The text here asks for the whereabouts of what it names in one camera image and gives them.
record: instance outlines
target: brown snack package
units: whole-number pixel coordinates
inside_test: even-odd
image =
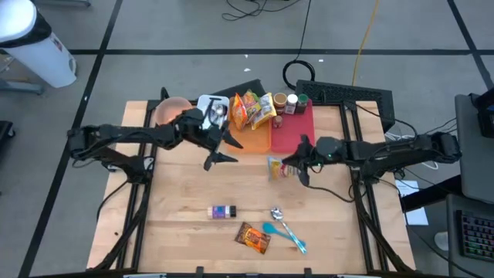
[[[236,242],[250,246],[261,254],[266,252],[269,240],[271,240],[271,236],[254,229],[245,222],[242,223],[242,226],[240,226],[240,230],[235,237]]]

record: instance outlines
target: chip bag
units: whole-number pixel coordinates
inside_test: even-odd
[[[242,223],[242,226],[235,237],[236,242],[250,246],[261,254],[266,252],[270,240],[270,235],[266,235],[265,233],[254,229],[245,222]]]
[[[299,169],[283,164],[281,159],[268,157],[269,180],[288,178],[299,174]]]
[[[251,123],[253,130],[261,126],[261,124],[264,124],[264,122],[270,118],[276,116],[276,110],[274,104],[272,103],[271,93],[267,93],[260,97],[259,104],[261,105],[261,112],[254,116],[254,120]]]
[[[258,103],[258,97],[251,90],[247,90],[247,93],[242,97],[242,102],[247,112],[247,124],[252,122],[254,116],[261,111],[261,105]]]
[[[232,120],[235,123],[235,126],[239,131],[244,128],[245,124],[247,124],[247,112],[245,111],[244,103],[242,102],[242,98],[237,93],[235,98],[233,99],[233,105],[231,108],[232,111]]]

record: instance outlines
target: white trash can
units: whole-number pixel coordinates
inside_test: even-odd
[[[76,81],[76,60],[29,0],[0,0],[0,49],[55,88]]]

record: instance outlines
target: jar lid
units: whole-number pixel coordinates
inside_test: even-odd
[[[287,97],[289,103],[296,103],[299,100],[299,97],[296,94],[291,94]]]

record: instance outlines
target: silver spoon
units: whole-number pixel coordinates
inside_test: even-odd
[[[292,237],[293,241],[295,244],[299,247],[300,251],[302,254],[307,253],[307,250],[305,247],[303,247],[302,243],[300,243],[299,239],[296,238],[296,236],[293,234],[292,230],[288,228],[288,226],[285,224],[283,221],[283,213],[281,212],[281,209],[279,208],[272,208],[271,209],[271,216],[276,220],[279,221],[283,224],[283,227],[285,227],[286,231],[289,233],[289,235]]]

